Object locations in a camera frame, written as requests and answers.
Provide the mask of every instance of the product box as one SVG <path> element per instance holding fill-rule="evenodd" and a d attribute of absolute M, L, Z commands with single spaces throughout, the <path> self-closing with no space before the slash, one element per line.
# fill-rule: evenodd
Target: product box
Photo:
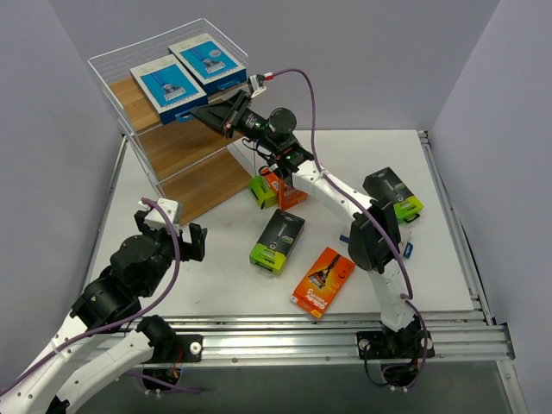
<path fill-rule="evenodd" d="M 174 121 L 180 113 L 208 103 L 207 94 L 198 82 L 171 54 L 133 67 L 130 73 L 163 124 Z"/>
<path fill-rule="evenodd" d="M 268 167 L 260 170 L 260 172 L 264 174 L 263 177 L 268 185 L 270 185 L 270 188 L 278 194 L 278 207 L 282 210 L 289 210 L 294 205 L 303 203 L 309 197 L 306 192 L 287 185 L 274 172 L 268 172 Z"/>
<path fill-rule="evenodd" d="M 245 82 L 246 68 L 210 34 L 200 34 L 169 46 L 208 95 Z"/>
<path fill-rule="evenodd" d="M 304 219 L 277 209 L 249 254 L 251 264 L 279 275 L 304 227 Z"/>
<path fill-rule="evenodd" d="M 322 317 L 354 271 L 354 263 L 332 248 L 325 248 L 290 296 L 294 304 L 316 318 Z"/>
<path fill-rule="evenodd" d="M 249 181 L 248 189 L 261 210 L 272 207 L 278 202 L 278 196 L 260 175 L 256 175 Z"/>
<path fill-rule="evenodd" d="M 364 179 L 363 188 L 373 198 L 386 198 L 393 203 L 399 221 L 411 222 L 420 217 L 423 204 L 388 166 Z"/>

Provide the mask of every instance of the green and black box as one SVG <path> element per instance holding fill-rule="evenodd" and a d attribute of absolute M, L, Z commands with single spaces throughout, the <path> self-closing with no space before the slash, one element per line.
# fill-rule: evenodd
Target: green and black box
<path fill-rule="evenodd" d="M 265 179 L 260 175 L 253 177 L 248 185 L 251 194 L 261 209 L 272 207 L 278 202 L 278 196 L 270 189 Z"/>
<path fill-rule="evenodd" d="M 386 198 L 393 203 L 395 216 L 401 222 L 411 222 L 419 217 L 423 204 L 389 167 L 383 168 L 364 179 L 363 188 L 373 198 Z"/>
<path fill-rule="evenodd" d="M 304 219 L 277 209 L 249 254 L 251 264 L 280 275 L 304 227 Z"/>

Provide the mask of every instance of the white wall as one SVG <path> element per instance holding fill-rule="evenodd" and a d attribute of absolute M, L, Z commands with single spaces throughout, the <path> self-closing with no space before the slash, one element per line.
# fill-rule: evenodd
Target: white wall
<path fill-rule="evenodd" d="M 248 53 L 252 72 L 298 66 L 322 129 L 427 129 L 498 0 L 50 0 L 83 59 L 206 17 Z M 297 75 L 259 110 L 309 125 Z"/>
<path fill-rule="evenodd" d="M 0 13 L 0 388 L 82 287 L 121 136 L 45 1 Z"/>
<path fill-rule="evenodd" d="M 531 412 L 551 410 L 552 3 L 502 0 L 432 132 Z"/>

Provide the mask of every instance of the blue box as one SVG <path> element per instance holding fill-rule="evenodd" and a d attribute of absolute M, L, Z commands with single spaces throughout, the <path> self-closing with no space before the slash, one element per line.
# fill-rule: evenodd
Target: blue box
<path fill-rule="evenodd" d="M 207 94 L 171 54 L 133 67 L 130 73 L 157 111 L 162 124 L 208 103 Z"/>
<path fill-rule="evenodd" d="M 200 34 L 169 46 L 208 95 L 224 91 L 248 79 L 247 71 L 210 34 Z"/>

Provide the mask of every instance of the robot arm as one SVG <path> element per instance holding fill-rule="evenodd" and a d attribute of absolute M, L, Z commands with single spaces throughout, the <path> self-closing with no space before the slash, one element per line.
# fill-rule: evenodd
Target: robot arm
<path fill-rule="evenodd" d="M 155 355 L 170 354 L 177 345 L 173 329 L 159 316 L 144 317 L 138 328 L 113 348 L 73 373 L 56 393 L 47 414 L 73 414 L 97 392 Z"/>
<path fill-rule="evenodd" d="M 171 225 L 177 227 L 179 203 L 160 199 L 158 205 Z M 160 345 L 160 338 L 166 339 L 164 332 L 172 332 L 164 321 L 154 319 L 155 323 L 149 325 L 152 319 L 145 317 L 139 332 L 129 335 L 130 339 L 78 369 L 94 349 L 118 331 L 118 321 L 132 318 L 141 311 L 140 297 L 154 294 L 175 259 L 169 228 L 157 210 L 138 211 L 135 221 L 141 234 L 122 243 L 111 256 L 110 266 L 85 288 L 60 330 L 16 385 L 0 392 L 0 412 L 55 413 L 67 406 L 68 412 L 72 412 L 71 404 L 81 406 L 123 370 L 150 359 L 154 347 Z M 201 261 L 207 230 L 192 223 L 190 233 L 191 243 L 182 239 L 181 231 L 177 232 L 180 260 Z M 107 325 L 113 323 L 115 326 L 110 329 Z M 150 329 L 157 328 L 155 337 L 148 334 L 144 323 Z"/>
<path fill-rule="evenodd" d="M 425 332 L 426 338 L 430 334 L 404 300 L 405 280 L 393 251 L 361 209 L 345 198 L 328 179 L 367 209 L 398 250 L 400 233 L 392 204 L 388 200 L 375 200 L 360 194 L 323 166 L 319 168 L 313 155 L 294 136 L 297 119 L 289 110 L 278 108 L 266 119 L 250 110 L 250 103 L 251 97 L 245 91 L 239 91 L 222 102 L 194 108 L 191 114 L 218 134 L 231 137 L 236 131 L 255 146 L 267 150 L 269 155 L 262 156 L 271 171 L 288 185 L 314 197 L 350 227 L 349 256 L 358 267 L 367 271 L 381 310 L 382 337 L 376 345 L 385 352 L 378 352 L 372 342 L 372 356 L 369 358 L 381 359 L 383 354 L 386 358 L 405 358 L 407 355 L 416 358 L 420 354 L 420 332 Z M 428 345 L 430 341 L 424 343 L 427 354 L 433 354 L 432 346 Z"/>

